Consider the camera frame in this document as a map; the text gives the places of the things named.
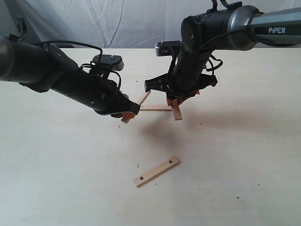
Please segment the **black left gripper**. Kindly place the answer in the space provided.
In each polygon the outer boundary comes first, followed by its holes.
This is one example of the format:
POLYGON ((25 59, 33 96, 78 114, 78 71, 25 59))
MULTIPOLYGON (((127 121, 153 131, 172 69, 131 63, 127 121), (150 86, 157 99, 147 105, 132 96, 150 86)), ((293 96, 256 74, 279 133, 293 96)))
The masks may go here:
POLYGON ((89 75, 87 76, 87 92, 87 106, 98 114, 122 116, 124 119, 135 117, 135 113, 128 112, 135 102, 119 90, 116 82, 89 75))

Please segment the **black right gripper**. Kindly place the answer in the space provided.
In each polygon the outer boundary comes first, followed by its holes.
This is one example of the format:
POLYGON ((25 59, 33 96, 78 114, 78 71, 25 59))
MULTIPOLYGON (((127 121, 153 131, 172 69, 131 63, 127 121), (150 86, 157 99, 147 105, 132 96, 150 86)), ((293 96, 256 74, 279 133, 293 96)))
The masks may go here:
POLYGON ((144 82, 145 91, 165 92, 167 105, 172 106, 175 98, 181 105, 185 100, 199 95, 199 90, 216 86, 215 75, 202 73, 211 55, 210 50, 194 55, 181 47, 167 73, 144 82))

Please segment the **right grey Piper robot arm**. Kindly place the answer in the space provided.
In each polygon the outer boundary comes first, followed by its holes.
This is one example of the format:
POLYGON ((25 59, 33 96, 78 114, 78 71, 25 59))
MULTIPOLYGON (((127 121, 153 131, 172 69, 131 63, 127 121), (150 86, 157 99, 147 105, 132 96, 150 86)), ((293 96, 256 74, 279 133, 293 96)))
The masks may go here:
POLYGON ((241 2, 223 2, 207 12, 185 18, 181 25, 181 40, 162 41, 155 46, 159 57, 171 56, 168 72, 146 80, 146 91, 166 93, 168 105, 181 104, 208 86, 215 86, 215 50, 248 51, 258 43, 272 47, 290 47, 301 42, 301 10, 263 13, 255 6, 241 2))

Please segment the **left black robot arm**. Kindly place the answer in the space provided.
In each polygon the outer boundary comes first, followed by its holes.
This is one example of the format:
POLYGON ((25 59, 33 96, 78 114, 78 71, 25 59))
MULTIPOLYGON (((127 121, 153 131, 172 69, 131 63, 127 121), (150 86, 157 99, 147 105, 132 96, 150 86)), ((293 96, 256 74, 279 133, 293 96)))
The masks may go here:
POLYGON ((123 66, 120 56, 103 53, 79 66, 51 41, 31 45, 0 38, 1 81, 16 82, 38 93, 53 90, 100 115, 134 118, 140 106, 120 91, 120 82, 109 79, 110 73, 118 74, 123 66))

